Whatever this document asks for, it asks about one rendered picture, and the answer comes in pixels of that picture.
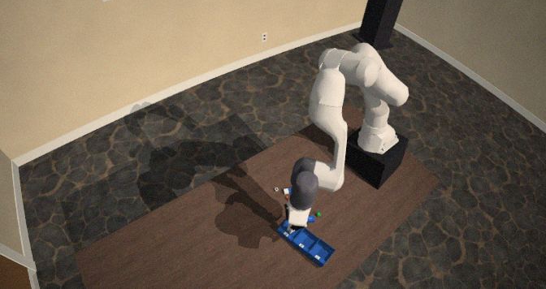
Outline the blue three-compartment bin rack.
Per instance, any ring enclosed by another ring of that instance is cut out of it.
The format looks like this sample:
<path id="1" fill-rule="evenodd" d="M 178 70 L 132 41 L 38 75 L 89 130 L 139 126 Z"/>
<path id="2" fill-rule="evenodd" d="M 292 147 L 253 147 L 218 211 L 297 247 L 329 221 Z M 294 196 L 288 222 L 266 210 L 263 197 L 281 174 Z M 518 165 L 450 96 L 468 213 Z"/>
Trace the blue three-compartment bin rack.
<path id="1" fill-rule="evenodd" d="M 288 221 L 286 220 L 278 228 L 277 232 L 320 267 L 323 267 L 334 253 L 334 248 L 325 243 L 323 240 L 319 239 L 306 228 L 301 228 L 291 234 L 289 233 L 290 230 L 288 231 L 287 228 Z"/>

